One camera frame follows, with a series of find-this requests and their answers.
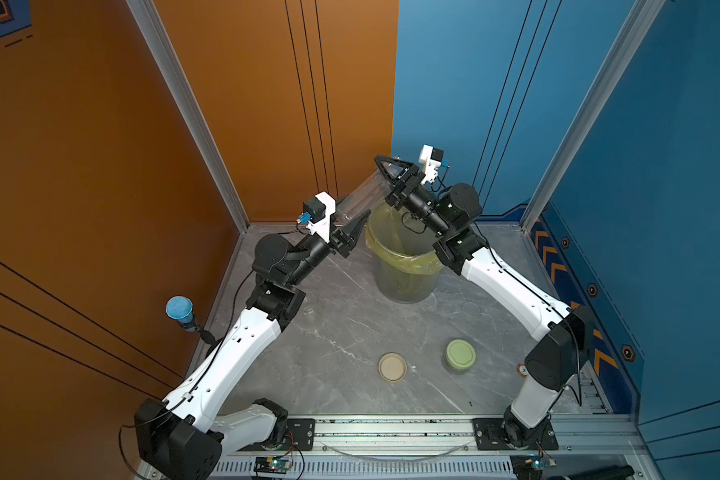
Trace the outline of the yellow trash bag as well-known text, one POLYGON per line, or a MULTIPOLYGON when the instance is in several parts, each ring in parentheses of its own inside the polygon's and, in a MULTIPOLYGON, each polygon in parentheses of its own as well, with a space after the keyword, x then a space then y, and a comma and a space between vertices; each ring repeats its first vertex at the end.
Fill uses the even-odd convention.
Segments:
POLYGON ((387 266, 405 274, 435 275, 444 265, 434 251, 435 234, 422 222, 382 202, 366 223, 366 245, 387 266))

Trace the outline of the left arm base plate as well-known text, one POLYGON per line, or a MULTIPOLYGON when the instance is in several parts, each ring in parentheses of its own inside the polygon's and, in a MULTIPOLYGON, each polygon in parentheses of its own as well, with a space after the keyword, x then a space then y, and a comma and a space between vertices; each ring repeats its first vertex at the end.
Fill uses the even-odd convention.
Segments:
POLYGON ((316 420, 314 418, 289 417, 287 432, 293 438, 293 444, 301 452, 313 449, 316 420))

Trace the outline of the right circuit board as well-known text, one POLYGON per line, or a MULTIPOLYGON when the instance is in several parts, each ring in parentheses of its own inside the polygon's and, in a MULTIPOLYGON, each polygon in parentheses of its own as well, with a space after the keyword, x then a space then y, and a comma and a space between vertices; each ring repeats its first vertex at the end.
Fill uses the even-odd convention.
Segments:
POLYGON ((524 466, 535 472, 542 472, 545 468, 555 467, 556 461, 549 457, 530 457, 525 460, 524 466))

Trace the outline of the tall jar with clear lid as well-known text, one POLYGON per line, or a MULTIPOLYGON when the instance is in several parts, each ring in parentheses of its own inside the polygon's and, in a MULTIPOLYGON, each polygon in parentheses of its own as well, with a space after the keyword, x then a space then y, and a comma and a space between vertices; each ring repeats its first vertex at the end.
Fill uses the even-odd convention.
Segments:
POLYGON ((335 223, 343 226, 366 211, 372 211, 389 193, 390 183, 387 178, 380 171, 374 171, 354 191, 337 201, 335 223))

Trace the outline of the cream jar lid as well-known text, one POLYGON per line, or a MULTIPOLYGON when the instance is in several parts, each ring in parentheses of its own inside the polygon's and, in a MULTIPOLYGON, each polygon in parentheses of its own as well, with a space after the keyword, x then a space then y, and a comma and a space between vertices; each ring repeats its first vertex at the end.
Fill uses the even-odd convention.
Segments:
POLYGON ((387 382, 401 381, 405 378, 407 370, 406 360, 398 353, 389 352, 379 359, 378 373, 387 382))

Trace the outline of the left green circuit board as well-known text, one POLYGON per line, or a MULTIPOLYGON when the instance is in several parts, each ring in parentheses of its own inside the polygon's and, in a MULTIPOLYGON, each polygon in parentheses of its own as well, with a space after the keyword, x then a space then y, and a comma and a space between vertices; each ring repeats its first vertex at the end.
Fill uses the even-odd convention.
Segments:
POLYGON ((255 477, 284 477, 293 468, 293 461, 284 457, 256 457, 253 465, 255 477))

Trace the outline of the mesh trash bin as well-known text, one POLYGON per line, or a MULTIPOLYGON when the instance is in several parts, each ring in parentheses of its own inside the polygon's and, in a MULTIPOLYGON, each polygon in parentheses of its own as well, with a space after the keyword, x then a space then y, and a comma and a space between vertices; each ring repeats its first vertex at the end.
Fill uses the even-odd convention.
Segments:
POLYGON ((413 304, 433 292, 444 266, 434 251, 435 234, 420 220, 382 202, 371 212, 365 234, 376 286, 385 297, 413 304))

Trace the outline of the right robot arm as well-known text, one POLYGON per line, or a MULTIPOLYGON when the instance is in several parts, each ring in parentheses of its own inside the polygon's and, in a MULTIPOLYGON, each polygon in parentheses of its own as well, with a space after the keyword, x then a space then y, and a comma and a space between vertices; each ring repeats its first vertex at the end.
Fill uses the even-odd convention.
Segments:
POLYGON ((472 226, 482 211, 472 185, 457 183, 437 197, 424 186, 425 174, 416 164, 383 155, 375 163, 386 203, 406 209, 432 231, 440 262, 496 299, 535 340, 525 358, 525 380, 505 410, 501 429, 513 449, 542 446, 551 431, 553 406, 569 382, 580 379, 592 353, 592 311, 567 306, 500 258, 472 226))

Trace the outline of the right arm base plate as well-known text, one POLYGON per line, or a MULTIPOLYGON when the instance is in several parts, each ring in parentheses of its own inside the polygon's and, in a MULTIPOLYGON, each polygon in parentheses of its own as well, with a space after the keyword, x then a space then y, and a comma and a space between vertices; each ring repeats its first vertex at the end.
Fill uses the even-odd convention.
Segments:
POLYGON ((475 418, 472 427, 480 451, 559 449, 550 417, 534 428, 524 426, 519 420, 503 418, 475 418))

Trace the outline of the blue foam-tipped microphone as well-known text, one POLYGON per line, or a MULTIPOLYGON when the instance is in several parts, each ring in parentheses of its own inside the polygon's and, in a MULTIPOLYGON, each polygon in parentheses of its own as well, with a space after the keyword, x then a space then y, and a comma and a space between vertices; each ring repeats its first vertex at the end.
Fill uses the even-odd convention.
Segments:
POLYGON ((165 305, 166 315, 176 321, 185 331, 197 332, 200 329, 195 314, 193 302, 185 296, 173 296, 165 305))

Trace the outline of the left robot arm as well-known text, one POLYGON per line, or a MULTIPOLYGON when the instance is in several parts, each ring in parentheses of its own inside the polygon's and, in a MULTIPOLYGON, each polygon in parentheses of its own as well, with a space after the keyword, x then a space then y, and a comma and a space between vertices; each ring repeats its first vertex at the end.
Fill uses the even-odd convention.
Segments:
POLYGON ((145 400, 134 414, 140 458, 168 479, 206 479, 221 457, 257 445, 275 450, 287 435, 287 410, 266 398, 222 415, 227 397, 256 358, 288 327, 304 299, 299 284, 329 255, 349 256, 370 214, 329 235, 292 244, 280 234, 262 237, 251 271, 255 286, 225 337, 163 400, 145 400))

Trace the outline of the jar with green lid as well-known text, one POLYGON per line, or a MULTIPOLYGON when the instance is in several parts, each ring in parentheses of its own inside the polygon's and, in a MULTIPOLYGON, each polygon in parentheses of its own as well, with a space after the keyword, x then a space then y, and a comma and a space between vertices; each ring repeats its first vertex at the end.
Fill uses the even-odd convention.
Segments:
POLYGON ((445 348, 443 362, 451 372, 462 374, 473 367, 476 357, 476 351, 471 343, 464 339, 454 339, 445 348))

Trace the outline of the aluminium front rail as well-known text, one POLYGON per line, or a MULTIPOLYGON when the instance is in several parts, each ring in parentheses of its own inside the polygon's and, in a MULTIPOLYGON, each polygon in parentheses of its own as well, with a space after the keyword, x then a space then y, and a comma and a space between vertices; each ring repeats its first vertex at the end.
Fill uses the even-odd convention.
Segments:
POLYGON ((551 418, 555 451, 480 451, 472 420, 496 415, 295 415, 316 420, 313 449, 301 452, 287 432, 284 445, 251 445, 224 454, 208 478, 240 479, 656 479, 659 470, 636 427, 624 415, 551 418), (256 457, 293 461, 284 477, 255 477, 256 457), (542 472, 524 466, 549 457, 542 472))

